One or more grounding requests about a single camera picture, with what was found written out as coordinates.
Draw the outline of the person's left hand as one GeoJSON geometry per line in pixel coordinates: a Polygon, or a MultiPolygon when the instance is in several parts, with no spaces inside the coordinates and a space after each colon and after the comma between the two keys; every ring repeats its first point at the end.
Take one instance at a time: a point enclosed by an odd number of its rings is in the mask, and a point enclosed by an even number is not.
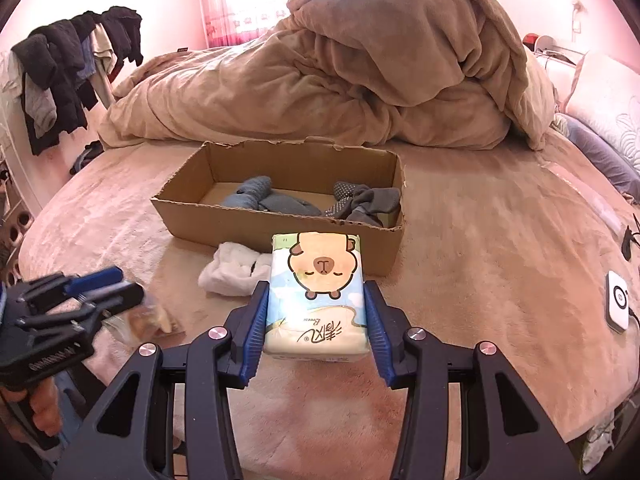
{"type": "Polygon", "coordinates": [[[56,436],[61,431],[62,417],[58,407],[58,387],[52,377],[43,380],[30,391],[11,391],[1,388],[1,393],[7,401],[13,403],[29,398],[30,407],[34,411],[32,422],[47,436],[56,436]]]}

